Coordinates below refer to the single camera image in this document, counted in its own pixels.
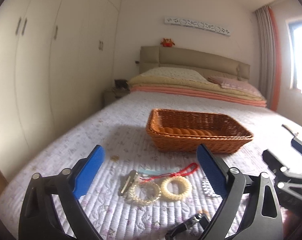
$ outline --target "bracelet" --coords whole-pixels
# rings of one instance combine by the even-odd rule
[[[168,184],[171,181],[178,181],[184,186],[184,192],[181,194],[173,194],[168,190]],[[161,184],[161,191],[164,196],[172,200],[183,200],[188,197],[192,191],[192,185],[190,181],[182,176],[175,176],[165,179]]]
[[[144,199],[138,198],[135,190],[136,190],[137,186],[141,185],[141,184],[153,188],[155,190],[154,197],[152,197],[152,198],[150,198],[148,200],[144,200]],[[135,183],[129,189],[129,196],[131,197],[131,199],[134,202],[136,202],[137,204],[142,205],[142,206],[150,205],[153,202],[157,201],[161,197],[161,194],[162,194],[162,192],[161,192],[160,187],[157,184],[155,184],[154,182],[151,182],[151,181],[147,181],[147,182],[143,182],[143,183],[141,183],[141,182],[140,183]]]

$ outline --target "brown woven basket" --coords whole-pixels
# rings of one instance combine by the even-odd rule
[[[146,127],[160,151],[195,153],[204,143],[213,153],[235,153],[253,134],[225,114],[152,109]]]

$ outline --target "headboard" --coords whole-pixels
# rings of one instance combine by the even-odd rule
[[[139,73],[157,67],[193,69],[203,77],[222,76],[248,82],[250,65],[240,61],[191,49],[142,46]]]

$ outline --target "red stuffed toy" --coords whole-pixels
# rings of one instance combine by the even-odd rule
[[[171,39],[166,39],[166,38],[163,38],[161,40],[161,43],[160,43],[163,47],[169,47],[171,48],[174,44],[174,42],[171,40]]]

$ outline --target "wardrobe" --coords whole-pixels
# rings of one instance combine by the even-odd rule
[[[0,171],[10,180],[102,108],[121,0],[5,0],[0,7]]]

